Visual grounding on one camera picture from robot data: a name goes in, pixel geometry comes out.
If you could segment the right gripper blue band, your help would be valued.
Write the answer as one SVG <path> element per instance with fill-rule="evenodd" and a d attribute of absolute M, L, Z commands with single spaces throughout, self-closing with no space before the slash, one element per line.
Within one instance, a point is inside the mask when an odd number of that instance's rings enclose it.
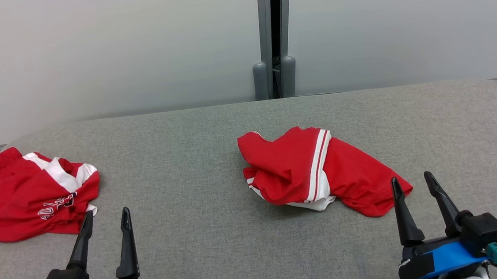
<path fill-rule="evenodd" d="M 458 236 L 461 227 L 456 223 L 458 208 L 431 172 L 424 172 L 430 194 L 436 199 L 445 222 L 447 237 Z M 394 210 L 403 245 L 403 259 L 399 265 L 400 279 L 463 279 L 471 268 L 489 262 L 497 265 L 497 231 L 462 233 L 455 238 L 439 238 L 424 242 L 405 203 L 405 193 L 399 180 L 393 177 L 391 187 Z"/>

